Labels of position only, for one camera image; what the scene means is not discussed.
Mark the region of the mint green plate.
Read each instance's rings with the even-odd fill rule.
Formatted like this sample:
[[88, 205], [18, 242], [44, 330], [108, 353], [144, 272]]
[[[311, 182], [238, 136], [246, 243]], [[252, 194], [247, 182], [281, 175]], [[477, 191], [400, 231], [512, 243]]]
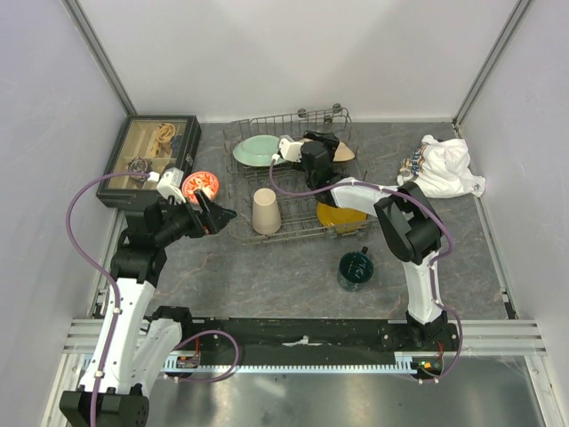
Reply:
[[269, 167], [278, 152], [279, 139], [272, 135], [256, 135], [239, 142], [233, 149], [234, 159], [252, 167]]

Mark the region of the red patterned small bowl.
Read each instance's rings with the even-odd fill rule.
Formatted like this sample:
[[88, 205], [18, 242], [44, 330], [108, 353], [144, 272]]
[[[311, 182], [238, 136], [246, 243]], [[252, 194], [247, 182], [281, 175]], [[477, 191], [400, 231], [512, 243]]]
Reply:
[[218, 177], [211, 172], [199, 171], [189, 175], [181, 185], [181, 191], [187, 201], [196, 204], [195, 192], [202, 190], [205, 195], [214, 200], [219, 192], [220, 182]]

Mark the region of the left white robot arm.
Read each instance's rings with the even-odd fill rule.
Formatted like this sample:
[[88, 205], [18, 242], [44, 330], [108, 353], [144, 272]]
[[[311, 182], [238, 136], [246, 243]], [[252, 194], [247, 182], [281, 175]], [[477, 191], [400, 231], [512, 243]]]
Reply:
[[143, 426], [149, 396], [170, 355], [195, 340], [187, 307], [161, 306], [152, 315], [146, 336], [140, 327], [156, 291], [168, 245], [180, 238], [217, 234], [236, 212], [197, 192], [198, 205], [159, 203], [126, 214], [110, 268], [108, 306], [92, 360], [79, 385], [64, 391], [60, 411], [73, 426]]

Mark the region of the beige bird plate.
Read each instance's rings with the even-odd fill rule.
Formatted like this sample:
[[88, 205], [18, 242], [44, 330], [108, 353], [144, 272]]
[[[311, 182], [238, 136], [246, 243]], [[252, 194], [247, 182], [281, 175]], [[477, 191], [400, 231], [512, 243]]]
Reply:
[[348, 162], [356, 158], [356, 153], [343, 141], [340, 141], [333, 156], [334, 163]]

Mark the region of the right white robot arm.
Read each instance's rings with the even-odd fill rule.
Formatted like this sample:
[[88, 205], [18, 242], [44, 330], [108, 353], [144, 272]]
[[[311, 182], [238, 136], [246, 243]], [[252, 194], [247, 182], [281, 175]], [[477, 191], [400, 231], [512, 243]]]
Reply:
[[[461, 350], [462, 324], [455, 310], [441, 301], [438, 261], [446, 238], [453, 239], [418, 185], [396, 187], [360, 181], [336, 172], [333, 158], [340, 146], [334, 133], [306, 131], [299, 152], [293, 156], [306, 174], [310, 196], [333, 208], [348, 208], [374, 216], [391, 253], [402, 263], [408, 293], [405, 337], [417, 350], [442, 343]], [[448, 316], [458, 321], [449, 324]]]

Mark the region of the beige paper cup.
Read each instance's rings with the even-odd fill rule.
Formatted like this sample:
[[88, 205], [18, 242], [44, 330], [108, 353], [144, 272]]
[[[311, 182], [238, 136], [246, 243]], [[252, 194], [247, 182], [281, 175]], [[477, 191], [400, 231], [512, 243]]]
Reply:
[[252, 227], [261, 235], [272, 235], [280, 229], [281, 215], [274, 190], [261, 188], [254, 192]]

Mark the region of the yellow patterned plate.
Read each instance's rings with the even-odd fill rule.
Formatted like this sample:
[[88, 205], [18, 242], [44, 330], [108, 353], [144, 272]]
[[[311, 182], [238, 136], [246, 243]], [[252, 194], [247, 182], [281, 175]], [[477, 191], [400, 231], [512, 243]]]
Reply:
[[338, 234], [354, 232], [363, 226], [367, 214], [349, 208], [338, 208], [317, 203], [317, 219], [322, 226]]

